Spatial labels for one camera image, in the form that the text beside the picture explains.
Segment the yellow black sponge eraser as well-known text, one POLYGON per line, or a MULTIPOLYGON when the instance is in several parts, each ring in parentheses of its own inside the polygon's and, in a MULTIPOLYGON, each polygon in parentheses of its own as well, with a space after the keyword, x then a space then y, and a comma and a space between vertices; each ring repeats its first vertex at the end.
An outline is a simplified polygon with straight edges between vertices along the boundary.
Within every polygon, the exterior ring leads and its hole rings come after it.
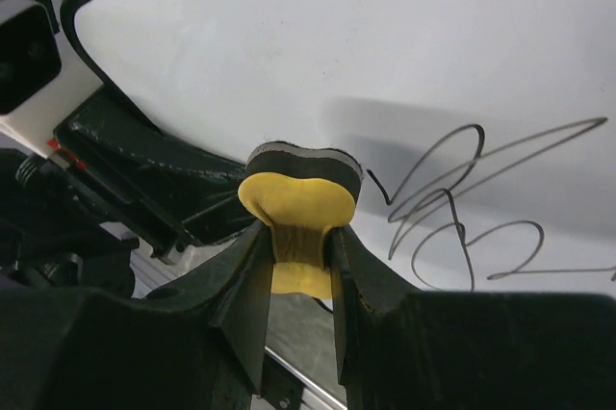
POLYGON ((270 141, 251 152, 238 197, 270 230, 274 294, 332 297, 325 240, 352 221, 363 177, 340 149, 270 141))

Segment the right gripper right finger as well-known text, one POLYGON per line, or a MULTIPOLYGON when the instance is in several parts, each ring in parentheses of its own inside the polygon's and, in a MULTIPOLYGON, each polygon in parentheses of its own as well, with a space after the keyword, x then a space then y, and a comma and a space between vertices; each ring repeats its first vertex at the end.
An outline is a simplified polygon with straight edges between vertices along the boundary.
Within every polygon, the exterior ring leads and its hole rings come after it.
POLYGON ((613 298, 421 291, 349 227, 329 261, 349 408, 614 407, 613 298))

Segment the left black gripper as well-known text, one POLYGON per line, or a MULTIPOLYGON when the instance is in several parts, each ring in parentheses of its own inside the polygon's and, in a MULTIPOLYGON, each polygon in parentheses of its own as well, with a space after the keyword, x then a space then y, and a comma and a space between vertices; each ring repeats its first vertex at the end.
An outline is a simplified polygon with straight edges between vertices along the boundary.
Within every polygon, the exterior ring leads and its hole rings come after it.
MULTIPOLYGON (((97 90, 54 130, 76 186, 157 256, 224 243, 252 224, 238 198, 244 166, 157 128, 127 97, 97 90)), ((33 288, 92 287, 130 297, 139 246, 101 217, 36 154, 1 150, 1 280, 33 288)))

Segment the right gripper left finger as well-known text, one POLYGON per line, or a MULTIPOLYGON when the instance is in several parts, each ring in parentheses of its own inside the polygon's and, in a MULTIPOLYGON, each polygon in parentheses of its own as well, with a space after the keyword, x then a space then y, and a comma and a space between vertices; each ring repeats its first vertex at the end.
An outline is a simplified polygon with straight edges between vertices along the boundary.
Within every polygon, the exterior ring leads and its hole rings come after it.
POLYGON ((5 409, 246 409, 262 383, 270 231, 256 222, 142 299, 1 294, 5 409))

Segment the white whiteboard black frame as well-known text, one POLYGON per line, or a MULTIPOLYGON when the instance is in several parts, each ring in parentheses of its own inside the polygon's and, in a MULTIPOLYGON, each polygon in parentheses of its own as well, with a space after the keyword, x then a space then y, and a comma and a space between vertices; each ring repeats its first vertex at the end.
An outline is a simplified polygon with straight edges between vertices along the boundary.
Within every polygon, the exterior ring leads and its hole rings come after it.
POLYGON ((353 228, 423 289, 615 292, 615 0, 65 0, 159 129, 370 172, 353 228))

